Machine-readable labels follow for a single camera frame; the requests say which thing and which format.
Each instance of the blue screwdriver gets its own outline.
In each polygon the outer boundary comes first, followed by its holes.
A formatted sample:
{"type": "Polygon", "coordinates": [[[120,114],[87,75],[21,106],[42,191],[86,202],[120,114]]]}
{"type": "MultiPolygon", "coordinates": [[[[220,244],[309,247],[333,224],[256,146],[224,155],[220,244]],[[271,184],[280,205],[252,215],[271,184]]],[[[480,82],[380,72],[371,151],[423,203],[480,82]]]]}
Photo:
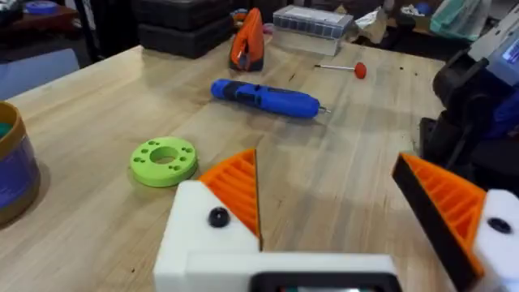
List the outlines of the blue screwdriver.
{"type": "Polygon", "coordinates": [[[215,98],[236,101],[295,118],[314,118],[320,110],[331,113],[306,93],[229,79],[215,81],[211,86],[211,93],[215,98]]]}

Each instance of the black bolt head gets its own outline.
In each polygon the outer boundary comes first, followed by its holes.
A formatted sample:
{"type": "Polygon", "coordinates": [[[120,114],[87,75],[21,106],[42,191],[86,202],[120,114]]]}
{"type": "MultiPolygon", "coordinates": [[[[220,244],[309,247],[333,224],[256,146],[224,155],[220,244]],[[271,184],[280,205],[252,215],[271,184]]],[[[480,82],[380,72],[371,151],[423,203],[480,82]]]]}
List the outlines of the black bolt head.
{"type": "Polygon", "coordinates": [[[214,228],[222,228],[229,224],[230,215],[227,209],[216,207],[209,213],[209,225],[214,228]]]}
{"type": "Polygon", "coordinates": [[[510,226],[510,224],[501,218],[492,217],[487,220],[487,224],[490,227],[492,227],[495,231],[500,232],[502,234],[512,233],[512,227],[510,226]]]}

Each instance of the black toolbox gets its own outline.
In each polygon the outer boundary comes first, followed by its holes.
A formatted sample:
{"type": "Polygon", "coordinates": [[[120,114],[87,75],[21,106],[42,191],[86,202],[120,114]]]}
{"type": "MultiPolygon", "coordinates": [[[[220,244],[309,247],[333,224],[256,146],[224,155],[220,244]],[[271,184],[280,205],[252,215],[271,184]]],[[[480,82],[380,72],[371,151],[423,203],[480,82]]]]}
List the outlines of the black toolbox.
{"type": "Polygon", "coordinates": [[[155,49],[188,58],[199,58],[228,40],[233,29],[234,21],[230,15],[192,32],[140,24],[139,39],[140,44],[146,49],[155,49]]]}
{"type": "Polygon", "coordinates": [[[229,0],[133,0],[137,21],[192,31],[229,15],[229,0]]]}

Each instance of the green 3d printed part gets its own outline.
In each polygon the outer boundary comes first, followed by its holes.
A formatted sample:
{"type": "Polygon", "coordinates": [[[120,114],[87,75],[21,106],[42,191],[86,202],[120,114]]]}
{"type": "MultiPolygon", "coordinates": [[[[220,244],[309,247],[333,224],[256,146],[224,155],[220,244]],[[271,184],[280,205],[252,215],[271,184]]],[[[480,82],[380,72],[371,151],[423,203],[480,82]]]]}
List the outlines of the green 3d printed part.
{"type": "Polygon", "coordinates": [[[196,171],[196,150],[185,140],[161,137],[146,141],[131,154],[135,179],[150,187],[171,187],[196,171]]]}

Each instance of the orange triangular part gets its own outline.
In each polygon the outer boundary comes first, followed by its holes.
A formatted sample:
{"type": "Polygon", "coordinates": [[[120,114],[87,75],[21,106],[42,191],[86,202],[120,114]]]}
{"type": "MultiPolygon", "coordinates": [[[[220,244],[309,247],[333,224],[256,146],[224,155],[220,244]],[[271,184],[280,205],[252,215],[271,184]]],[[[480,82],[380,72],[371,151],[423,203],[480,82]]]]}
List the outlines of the orange triangular part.
{"type": "Polygon", "coordinates": [[[199,179],[258,238],[258,188],[255,150],[227,158],[199,179]]]}
{"type": "Polygon", "coordinates": [[[472,265],[483,267],[472,252],[486,192],[473,183],[418,157],[401,153],[472,265]]]}

